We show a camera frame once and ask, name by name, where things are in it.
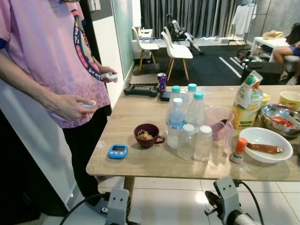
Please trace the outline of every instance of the plastic water bottle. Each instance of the plastic water bottle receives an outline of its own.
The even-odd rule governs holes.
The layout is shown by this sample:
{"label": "plastic water bottle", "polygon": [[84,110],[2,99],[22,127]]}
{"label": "plastic water bottle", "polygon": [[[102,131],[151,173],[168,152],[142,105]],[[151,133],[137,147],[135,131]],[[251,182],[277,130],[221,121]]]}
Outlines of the plastic water bottle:
{"label": "plastic water bottle", "polygon": [[194,99],[194,93],[196,90],[197,90],[197,85],[195,83],[190,83],[187,86],[187,93],[183,98],[183,109],[185,114],[187,113],[188,106],[192,103]]}
{"label": "plastic water bottle", "polygon": [[180,86],[174,85],[172,86],[172,93],[169,99],[169,107],[168,107],[168,111],[167,114],[165,116],[165,125],[166,125],[166,133],[168,134],[168,124],[169,124],[169,118],[168,118],[168,114],[169,114],[169,110],[171,109],[171,107],[173,106],[173,99],[174,98],[179,98],[179,94],[180,94]]}
{"label": "plastic water bottle", "polygon": [[191,124],[183,125],[178,139],[177,155],[184,160],[193,158],[195,149],[195,128]]}
{"label": "plastic water bottle", "polygon": [[173,106],[168,111],[167,117],[169,118],[167,143],[171,148],[176,149],[179,133],[185,124],[181,98],[176,97],[173,99]]}
{"label": "plastic water bottle", "polygon": [[209,126],[201,126],[196,134],[196,147],[194,159],[201,162],[208,162],[212,148],[212,130]]}
{"label": "plastic water bottle", "polygon": [[204,123],[204,102],[203,92],[196,91],[194,93],[194,100],[189,105],[187,113],[185,115],[185,121],[188,124],[192,124],[196,130]]}

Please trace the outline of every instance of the small sauce bottle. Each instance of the small sauce bottle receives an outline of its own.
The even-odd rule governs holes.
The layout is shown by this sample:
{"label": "small sauce bottle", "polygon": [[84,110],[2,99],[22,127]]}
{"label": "small sauce bottle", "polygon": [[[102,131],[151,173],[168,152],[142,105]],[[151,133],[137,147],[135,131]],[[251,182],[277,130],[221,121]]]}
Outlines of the small sauce bottle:
{"label": "small sauce bottle", "polygon": [[243,153],[245,151],[245,147],[247,146],[247,139],[245,138],[239,138],[238,142],[235,146],[235,151],[230,155],[229,159],[230,161],[234,163],[242,163],[243,162]]}

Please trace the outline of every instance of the white shirt hanging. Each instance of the white shirt hanging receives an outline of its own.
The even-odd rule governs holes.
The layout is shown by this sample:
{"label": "white shirt hanging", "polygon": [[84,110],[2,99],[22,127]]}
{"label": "white shirt hanging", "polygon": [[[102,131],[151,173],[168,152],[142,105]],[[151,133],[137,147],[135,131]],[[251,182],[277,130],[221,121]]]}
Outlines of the white shirt hanging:
{"label": "white shirt hanging", "polygon": [[235,35],[241,35],[248,32],[251,20],[255,18],[256,4],[250,3],[245,6],[239,5],[235,11],[232,24],[235,25]]}

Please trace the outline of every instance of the game controller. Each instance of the game controller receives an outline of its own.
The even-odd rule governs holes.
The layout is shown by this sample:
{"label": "game controller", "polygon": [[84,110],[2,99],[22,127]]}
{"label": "game controller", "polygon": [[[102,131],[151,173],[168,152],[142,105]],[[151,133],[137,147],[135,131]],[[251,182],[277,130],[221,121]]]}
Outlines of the game controller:
{"label": "game controller", "polygon": [[82,103],[80,102],[79,104],[81,104],[83,107],[87,108],[87,109],[93,109],[96,107],[96,102],[93,101],[94,103],[92,105],[89,105],[89,104],[85,104],[85,103]]}
{"label": "game controller", "polygon": [[113,74],[113,73],[106,73],[106,74],[101,74],[101,76],[106,77],[108,80],[112,82],[117,82],[118,81],[118,75]]}
{"label": "game controller", "polygon": [[155,97],[158,95],[158,88],[132,85],[125,88],[124,93],[125,95],[146,95]]}

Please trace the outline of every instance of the blue digital timer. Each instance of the blue digital timer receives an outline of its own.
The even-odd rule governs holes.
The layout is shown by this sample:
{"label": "blue digital timer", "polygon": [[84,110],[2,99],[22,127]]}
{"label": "blue digital timer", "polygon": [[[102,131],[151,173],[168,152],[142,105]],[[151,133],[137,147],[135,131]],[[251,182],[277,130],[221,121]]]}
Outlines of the blue digital timer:
{"label": "blue digital timer", "polygon": [[121,159],[127,155],[128,147],[124,144],[114,144],[108,151],[109,158]]}

